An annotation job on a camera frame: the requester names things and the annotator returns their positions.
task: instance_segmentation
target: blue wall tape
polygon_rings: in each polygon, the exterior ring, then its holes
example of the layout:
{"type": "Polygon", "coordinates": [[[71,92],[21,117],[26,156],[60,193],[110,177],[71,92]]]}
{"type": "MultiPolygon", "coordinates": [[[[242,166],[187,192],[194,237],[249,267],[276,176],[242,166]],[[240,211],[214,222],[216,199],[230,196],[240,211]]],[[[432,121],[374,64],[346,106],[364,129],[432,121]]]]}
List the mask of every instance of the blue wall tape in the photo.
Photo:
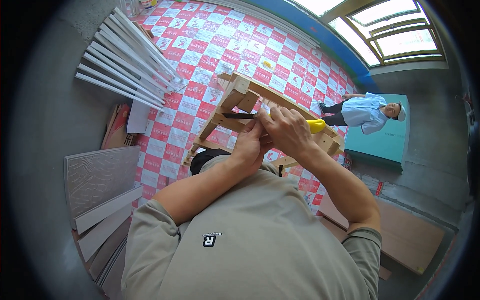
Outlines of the blue wall tape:
{"type": "Polygon", "coordinates": [[[322,47],[328,47],[326,54],[345,66],[345,71],[352,76],[355,84],[361,85],[370,93],[379,93],[380,90],[370,76],[370,71],[355,54],[337,36],[327,30],[319,21],[312,19],[304,12],[283,0],[245,0],[245,2],[266,10],[287,22],[294,24],[312,38],[318,40],[322,47]]]}

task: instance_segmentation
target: man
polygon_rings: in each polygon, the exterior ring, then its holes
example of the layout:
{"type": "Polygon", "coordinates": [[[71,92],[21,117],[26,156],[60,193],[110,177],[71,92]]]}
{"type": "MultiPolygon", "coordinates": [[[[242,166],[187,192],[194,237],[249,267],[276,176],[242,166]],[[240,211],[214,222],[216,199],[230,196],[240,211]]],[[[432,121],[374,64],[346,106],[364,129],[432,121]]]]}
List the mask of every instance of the man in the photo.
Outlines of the man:
{"type": "Polygon", "coordinates": [[[232,155],[210,157],[134,213],[125,299],[378,298],[382,237],[372,193],[313,142],[300,113],[270,114],[259,110],[232,155]],[[349,221],[343,243],[311,213],[298,184],[263,163],[274,146],[325,186],[349,221]]]}
{"type": "Polygon", "coordinates": [[[322,118],[330,126],[361,127],[363,134],[371,134],[380,131],[390,119],[403,122],[407,117],[402,102],[387,104],[375,94],[346,94],[342,98],[345,101],[330,107],[318,102],[324,114],[335,114],[322,118]]]}

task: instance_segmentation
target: protective floor covering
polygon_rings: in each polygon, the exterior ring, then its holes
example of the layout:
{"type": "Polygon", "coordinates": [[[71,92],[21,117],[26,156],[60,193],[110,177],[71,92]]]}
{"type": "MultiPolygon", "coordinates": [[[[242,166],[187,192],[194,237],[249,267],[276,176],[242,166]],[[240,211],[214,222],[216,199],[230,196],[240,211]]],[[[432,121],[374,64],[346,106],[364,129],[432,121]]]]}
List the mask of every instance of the protective floor covering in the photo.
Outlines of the protective floor covering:
{"type": "MultiPolygon", "coordinates": [[[[182,159],[223,95],[217,74],[238,71],[317,116],[321,115],[318,101],[340,103],[343,94],[356,90],[346,72],[320,49],[230,8],[197,1],[160,1],[131,20],[152,31],[154,42],[185,78],[177,84],[178,92],[166,95],[164,113],[150,111],[147,132],[138,136],[142,149],[136,182],[144,185],[140,205],[163,189],[167,180],[171,184],[188,176],[182,159]]],[[[257,103],[254,110],[260,107],[257,103]]],[[[348,130],[334,129],[342,136],[348,130]]],[[[222,127],[208,138],[232,149],[236,139],[236,133],[222,127]]],[[[283,155],[273,149],[265,159],[273,161],[283,155]]],[[[344,164],[345,156],[334,159],[344,164]]],[[[316,213],[325,188],[300,166],[287,169],[287,176],[299,182],[305,201],[316,213]]]]}
{"type": "Polygon", "coordinates": [[[74,219],[134,186],[139,146],[65,157],[65,192],[74,219]]]}

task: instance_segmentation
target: paint bucket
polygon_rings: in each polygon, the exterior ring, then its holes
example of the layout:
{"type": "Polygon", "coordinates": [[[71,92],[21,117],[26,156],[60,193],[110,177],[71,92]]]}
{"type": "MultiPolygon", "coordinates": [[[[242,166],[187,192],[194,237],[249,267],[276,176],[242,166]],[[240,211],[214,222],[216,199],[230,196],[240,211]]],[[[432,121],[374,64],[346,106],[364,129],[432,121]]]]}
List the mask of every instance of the paint bucket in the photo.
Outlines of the paint bucket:
{"type": "Polygon", "coordinates": [[[157,4],[157,0],[140,0],[145,8],[152,8],[157,4]]]}

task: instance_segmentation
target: red and white checkered mat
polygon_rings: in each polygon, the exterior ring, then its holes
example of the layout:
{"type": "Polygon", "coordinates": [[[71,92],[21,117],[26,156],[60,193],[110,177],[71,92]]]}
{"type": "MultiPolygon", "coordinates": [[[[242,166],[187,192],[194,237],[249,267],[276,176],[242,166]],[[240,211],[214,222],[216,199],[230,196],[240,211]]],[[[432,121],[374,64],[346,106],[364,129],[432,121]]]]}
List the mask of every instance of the red and white checkered mat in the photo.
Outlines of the red and white checkered mat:
{"type": "MultiPolygon", "coordinates": [[[[137,184],[144,185],[140,205],[174,181],[188,176],[181,166],[201,127],[219,103],[223,89],[216,75],[238,71],[284,94],[297,104],[321,115],[318,101],[328,106],[354,93],[353,82],[344,70],[318,49],[259,19],[230,8],[197,1],[160,1],[156,8],[131,18],[154,34],[154,42],[171,65],[184,77],[176,83],[180,91],[166,95],[165,112],[151,110],[147,133],[139,134],[142,147],[137,184]]],[[[255,111],[261,107],[257,103],[255,111]]],[[[334,127],[345,136],[347,127],[334,127]]],[[[217,127],[209,141],[233,149],[237,134],[217,127]]],[[[276,149],[268,161],[284,154],[276,149]]],[[[346,154],[334,157],[340,164],[346,154]]],[[[323,185],[307,170],[287,169],[299,183],[314,213],[325,194],[323,185]]]]}

